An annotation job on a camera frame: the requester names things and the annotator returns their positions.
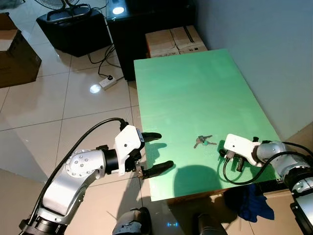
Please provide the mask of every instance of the cardboard box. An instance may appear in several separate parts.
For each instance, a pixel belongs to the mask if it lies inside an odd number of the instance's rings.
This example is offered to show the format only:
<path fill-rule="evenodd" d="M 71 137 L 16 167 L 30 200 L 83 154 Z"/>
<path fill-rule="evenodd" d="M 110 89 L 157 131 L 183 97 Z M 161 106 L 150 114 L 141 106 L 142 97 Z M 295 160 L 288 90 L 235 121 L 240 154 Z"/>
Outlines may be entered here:
<path fill-rule="evenodd" d="M 0 14 L 0 88 L 36 81 L 41 59 L 7 13 Z"/>
<path fill-rule="evenodd" d="M 146 40 L 150 58 L 179 55 L 179 51 L 169 29 L 147 33 Z"/>
<path fill-rule="evenodd" d="M 180 54 L 207 51 L 193 25 L 172 28 L 171 33 Z"/>

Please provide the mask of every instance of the blue towel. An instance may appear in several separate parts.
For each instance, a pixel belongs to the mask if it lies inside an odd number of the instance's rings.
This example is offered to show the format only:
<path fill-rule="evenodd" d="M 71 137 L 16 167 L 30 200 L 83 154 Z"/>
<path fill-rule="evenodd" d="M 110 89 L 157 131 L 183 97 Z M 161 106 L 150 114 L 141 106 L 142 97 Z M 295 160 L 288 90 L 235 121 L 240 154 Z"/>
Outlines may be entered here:
<path fill-rule="evenodd" d="M 257 222 L 257 215 L 274 220 L 274 211 L 266 203 L 266 197 L 257 195 L 256 185 L 231 188 L 224 193 L 225 204 L 239 217 L 250 222 Z"/>

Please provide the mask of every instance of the key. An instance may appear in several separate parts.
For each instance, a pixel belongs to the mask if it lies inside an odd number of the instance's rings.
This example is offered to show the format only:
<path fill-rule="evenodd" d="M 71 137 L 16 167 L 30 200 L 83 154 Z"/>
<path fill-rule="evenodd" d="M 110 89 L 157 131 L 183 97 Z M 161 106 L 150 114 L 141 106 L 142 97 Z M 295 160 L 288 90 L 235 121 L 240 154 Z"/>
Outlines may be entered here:
<path fill-rule="evenodd" d="M 199 143 L 202 143 L 201 140 L 199 138 L 196 139 L 196 144 L 194 146 L 194 148 L 196 148 L 198 146 Z"/>

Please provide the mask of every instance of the robotic arm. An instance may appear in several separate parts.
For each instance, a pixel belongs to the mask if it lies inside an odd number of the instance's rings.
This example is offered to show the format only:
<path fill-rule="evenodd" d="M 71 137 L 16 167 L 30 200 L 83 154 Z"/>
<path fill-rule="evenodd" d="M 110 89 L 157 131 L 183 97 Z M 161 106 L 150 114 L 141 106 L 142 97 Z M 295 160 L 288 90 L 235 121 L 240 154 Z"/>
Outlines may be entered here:
<path fill-rule="evenodd" d="M 118 173 L 121 176 L 136 171 L 139 178 L 146 179 L 174 165 L 168 161 L 145 170 L 138 161 L 140 150 L 145 141 L 160 139 L 161 135 L 141 133 L 124 120 L 120 122 L 122 131 L 115 137 L 114 149 L 109 150 L 104 145 L 95 150 L 76 150 L 64 159 L 58 172 L 46 183 L 33 219 L 30 217 L 20 223 L 21 235 L 63 235 L 83 202 L 88 186 L 105 174 Z"/>
<path fill-rule="evenodd" d="M 269 164 L 275 169 L 282 181 L 286 184 L 292 193 L 294 203 L 291 204 L 291 210 L 295 219 L 306 235 L 313 234 L 313 153 L 305 147 L 311 156 L 290 151 L 288 145 L 302 147 L 297 144 L 264 141 L 258 142 L 228 134 L 224 143 L 226 150 L 226 161 L 223 167 L 224 177 L 231 183 L 245 185 L 252 183 L 263 172 Z M 246 159 L 251 165 L 261 167 L 259 173 L 250 181 L 233 182 L 226 176 L 226 165 L 233 157 L 239 157 L 238 171 L 242 170 L 243 159 Z"/>

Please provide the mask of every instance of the green tabletop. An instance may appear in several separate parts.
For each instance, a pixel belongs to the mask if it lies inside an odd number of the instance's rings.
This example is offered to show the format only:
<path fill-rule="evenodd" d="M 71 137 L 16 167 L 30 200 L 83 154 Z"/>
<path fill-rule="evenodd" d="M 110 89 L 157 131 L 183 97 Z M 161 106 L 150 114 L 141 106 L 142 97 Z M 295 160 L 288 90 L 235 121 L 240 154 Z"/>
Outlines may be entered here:
<path fill-rule="evenodd" d="M 135 74 L 143 131 L 162 138 L 146 144 L 148 167 L 172 160 L 175 168 L 150 179 L 151 200 L 230 188 L 218 146 L 227 134 L 279 140 L 252 91 L 225 49 L 136 60 Z M 217 145 L 193 146 L 199 135 Z M 227 175 L 236 182 L 259 170 L 236 160 Z M 269 166 L 258 181 L 275 179 Z"/>

